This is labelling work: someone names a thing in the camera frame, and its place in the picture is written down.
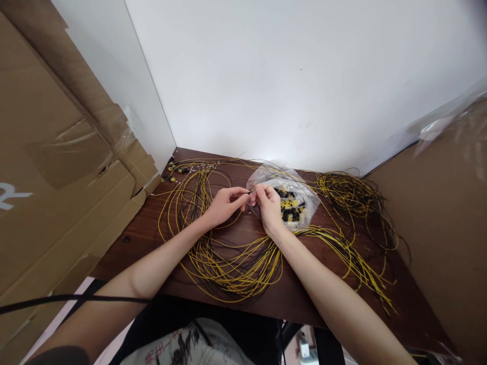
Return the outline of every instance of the left hand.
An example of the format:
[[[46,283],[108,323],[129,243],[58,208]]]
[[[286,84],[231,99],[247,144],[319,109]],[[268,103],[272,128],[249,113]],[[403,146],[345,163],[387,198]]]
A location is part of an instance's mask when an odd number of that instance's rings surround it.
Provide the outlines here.
[[[250,199],[248,192],[239,187],[220,189],[202,218],[213,228],[227,221],[237,209],[245,211],[245,204]]]

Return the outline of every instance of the plastic sheet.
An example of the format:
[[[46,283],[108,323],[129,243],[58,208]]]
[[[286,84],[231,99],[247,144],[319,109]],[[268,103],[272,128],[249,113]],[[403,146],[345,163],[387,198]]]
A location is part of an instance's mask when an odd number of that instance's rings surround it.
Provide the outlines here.
[[[252,190],[261,183],[273,187],[281,195],[283,221],[291,232],[309,226],[320,199],[295,170],[285,163],[262,164],[249,178],[246,187]],[[251,207],[251,211],[260,217],[258,205]]]
[[[443,133],[452,133],[452,141],[460,146],[462,157],[474,169],[477,177],[487,180],[487,161],[485,145],[487,142],[487,95],[464,99],[462,108],[456,108],[449,115],[437,119],[422,129],[414,156],[422,153],[437,137]]]

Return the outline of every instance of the forearm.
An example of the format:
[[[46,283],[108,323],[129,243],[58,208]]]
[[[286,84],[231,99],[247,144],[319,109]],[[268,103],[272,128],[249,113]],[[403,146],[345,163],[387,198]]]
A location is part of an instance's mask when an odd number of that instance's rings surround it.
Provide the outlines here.
[[[287,229],[271,235],[340,343],[359,364],[414,364],[377,314]]]
[[[153,298],[170,273],[211,225],[204,217],[158,249],[110,280],[96,294],[101,296]],[[84,348],[91,362],[145,307],[129,302],[86,302],[76,311],[36,355],[54,347],[74,345]]]

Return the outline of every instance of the white wall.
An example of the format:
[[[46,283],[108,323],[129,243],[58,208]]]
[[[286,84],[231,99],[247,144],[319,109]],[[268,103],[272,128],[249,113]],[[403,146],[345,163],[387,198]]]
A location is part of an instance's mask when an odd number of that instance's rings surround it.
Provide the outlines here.
[[[126,3],[179,147],[367,172],[487,74],[472,1]]]
[[[156,167],[175,148],[167,119],[123,0],[52,0],[69,34]]]

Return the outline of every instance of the cardboard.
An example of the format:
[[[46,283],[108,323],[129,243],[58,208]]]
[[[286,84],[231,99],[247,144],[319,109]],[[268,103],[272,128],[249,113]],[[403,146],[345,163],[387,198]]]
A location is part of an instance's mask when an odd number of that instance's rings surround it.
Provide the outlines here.
[[[158,179],[138,141],[120,147],[115,132],[103,128],[2,13],[0,32],[0,305],[6,305],[73,293]],[[123,120],[116,105],[107,108]],[[62,305],[0,316],[0,362],[18,363]]]
[[[113,103],[66,33],[64,19],[49,0],[6,0],[0,10],[15,25],[49,68],[84,108],[98,132],[135,177],[136,194],[157,173],[154,161],[127,126],[127,118]]]
[[[399,247],[462,358],[487,363],[487,99],[418,156],[413,145],[373,171],[406,245]]]

